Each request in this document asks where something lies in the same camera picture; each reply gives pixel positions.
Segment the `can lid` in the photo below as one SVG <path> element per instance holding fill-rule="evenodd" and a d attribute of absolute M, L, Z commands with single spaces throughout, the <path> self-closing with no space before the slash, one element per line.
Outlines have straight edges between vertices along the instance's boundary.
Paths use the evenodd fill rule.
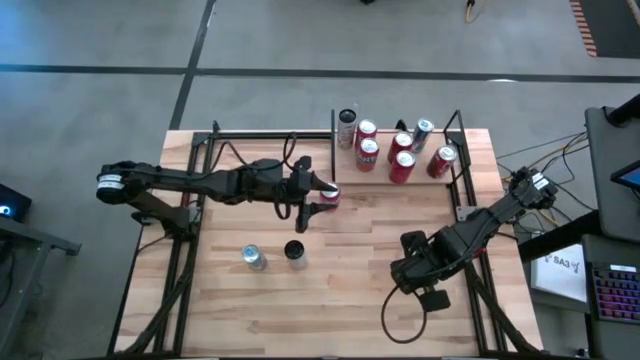
<path fill-rule="evenodd" d="M 333 186 L 334 188 L 338 189 L 338 191 L 322 191 L 321 194 L 324 197 L 334 198 L 334 197 L 340 195 L 340 188 L 338 187 L 338 185 L 336 185 L 335 183 L 332 183 L 332 182 L 329 182 L 327 184 L 329 184 L 329 185 Z"/>
<path fill-rule="evenodd" d="M 396 142 L 400 146 L 409 146 L 413 143 L 413 139 L 411 138 L 411 135 L 409 135 L 409 133 L 403 131 L 396 135 Z"/>
<path fill-rule="evenodd" d="M 418 127 L 422 131 L 433 131 L 433 123 L 425 118 L 418 120 Z"/>
<path fill-rule="evenodd" d="M 438 149 L 438 155 L 442 160 L 453 161 L 458 157 L 458 154 L 453 147 L 446 145 Z"/>
<path fill-rule="evenodd" d="M 360 121 L 358 128 L 364 134 L 373 134 L 376 131 L 376 124 L 369 119 L 364 119 Z"/>
<path fill-rule="evenodd" d="M 356 112 L 351 109 L 344 109 L 338 114 L 338 119 L 342 122 L 352 123 L 356 121 Z"/>
<path fill-rule="evenodd" d="M 409 167 L 416 163 L 416 157 L 409 151 L 400 151 L 396 155 L 396 161 L 403 167 Z"/>
<path fill-rule="evenodd" d="M 378 151 L 378 142 L 372 138 L 366 138 L 360 143 L 360 148 L 366 153 L 374 153 Z"/>
<path fill-rule="evenodd" d="M 254 262 L 260 258 L 260 250 L 255 245 L 247 245 L 242 248 L 242 257 L 245 261 Z"/>
<path fill-rule="evenodd" d="M 304 245 L 298 240 L 291 240 L 284 246 L 284 256 L 287 259 L 296 260 L 304 255 Z"/>

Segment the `silver can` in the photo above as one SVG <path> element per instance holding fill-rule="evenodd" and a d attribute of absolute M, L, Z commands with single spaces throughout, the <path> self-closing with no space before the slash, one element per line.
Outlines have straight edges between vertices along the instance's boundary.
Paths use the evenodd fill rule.
<path fill-rule="evenodd" d="M 411 152 L 419 154 L 424 149 L 424 145 L 427 143 L 429 134 L 433 132 L 433 123 L 427 119 L 418 120 L 415 130 L 413 130 L 413 144 L 411 145 Z"/>
<path fill-rule="evenodd" d="M 356 132 L 356 113 L 351 109 L 344 109 L 340 111 L 338 120 L 338 146 L 345 150 L 351 149 Z"/>
<path fill-rule="evenodd" d="M 304 252 L 304 245 L 298 240 L 291 240 L 284 246 L 284 256 L 289 261 L 289 266 L 293 270 L 303 270 L 307 267 L 307 255 Z"/>
<path fill-rule="evenodd" d="M 250 244 L 242 248 L 242 258 L 253 270 L 262 271 L 267 268 L 267 258 L 256 245 Z"/>

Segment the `black line on floor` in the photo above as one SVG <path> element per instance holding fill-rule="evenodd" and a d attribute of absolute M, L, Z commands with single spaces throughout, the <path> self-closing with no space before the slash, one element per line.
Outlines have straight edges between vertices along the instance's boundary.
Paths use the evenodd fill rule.
<path fill-rule="evenodd" d="M 209 20 L 213 15 L 213 6 L 215 5 L 215 3 L 216 0 L 207 0 L 207 4 L 204 7 L 202 19 L 200 19 L 200 26 L 198 27 L 198 34 L 196 35 L 196 41 L 193 43 L 193 49 L 191 49 L 191 56 L 189 57 L 187 72 L 182 79 L 182 85 L 180 86 L 180 92 L 178 93 L 176 106 L 173 108 L 173 114 L 171 115 L 169 130 L 178 130 L 180 128 L 182 116 L 184 115 L 184 109 L 187 106 L 187 98 L 189 97 L 191 85 L 193 84 L 193 77 L 196 74 L 196 68 L 198 66 L 198 61 L 200 60 L 200 54 L 202 54 L 202 48 L 204 47 L 204 40 L 207 37 Z"/>
<path fill-rule="evenodd" d="M 0 64 L 0 72 L 62 73 L 62 74 L 182 75 L 187 72 L 187 68 L 145 67 L 145 66 L 74 66 L 74 65 Z"/>
<path fill-rule="evenodd" d="M 452 72 L 408 72 L 367 70 L 304 70 L 304 69 L 235 69 L 201 68 L 200 76 L 263 77 L 263 78 L 324 78 L 324 79 L 392 79 L 392 80 L 452 80 L 558 83 L 640 83 L 640 76 L 624 75 L 550 75 L 550 74 L 483 74 Z"/>

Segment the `white label sticker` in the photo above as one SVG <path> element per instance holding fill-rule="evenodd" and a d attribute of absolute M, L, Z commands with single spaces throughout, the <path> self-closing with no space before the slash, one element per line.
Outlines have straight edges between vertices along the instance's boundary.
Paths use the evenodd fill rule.
<path fill-rule="evenodd" d="M 635 267 L 633 267 L 633 266 L 623 266 L 623 265 L 611 265 L 611 270 L 636 272 L 636 268 Z"/>
<path fill-rule="evenodd" d="M 531 180 L 533 180 L 534 183 L 537 183 L 538 180 L 542 178 L 544 178 L 544 175 L 542 175 L 542 173 L 537 173 L 531 177 Z"/>
<path fill-rule="evenodd" d="M 549 185 L 549 181 L 547 179 L 542 179 L 533 185 L 536 187 L 536 189 L 540 190 L 543 187 Z"/>
<path fill-rule="evenodd" d="M 110 174 L 110 175 L 102 175 L 100 176 L 100 178 L 98 179 L 98 181 L 102 182 L 102 181 L 121 181 L 122 180 L 122 176 L 120 175 L 115 175 L 115 174 Z"/>
<path fill-rule="evenodd" d="M 115 181 L 101 181 L 98 183 L 98 189 L 122 189 L 124 184 Z"/>

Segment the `blue and silver can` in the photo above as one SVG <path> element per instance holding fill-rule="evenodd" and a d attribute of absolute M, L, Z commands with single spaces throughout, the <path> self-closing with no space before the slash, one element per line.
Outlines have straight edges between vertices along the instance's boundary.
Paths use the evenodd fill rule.
<path fill-rule="evenodd" d="M 418 120 L 416 129 L 413 130 L 413 144 L 411 145 L 411 152 L 419 154 L 424 149 L 424 145 L 427 143 L 429 134 L 433 131 L 433 123 L 427 119 Z"/>
<path fill-rule="evenodd" d="M 260 248 L 253 244 L 242 248 L 242 258 L 253 270 L 262 271 L 267 268 L 267 258 L 260 251 Z"/>

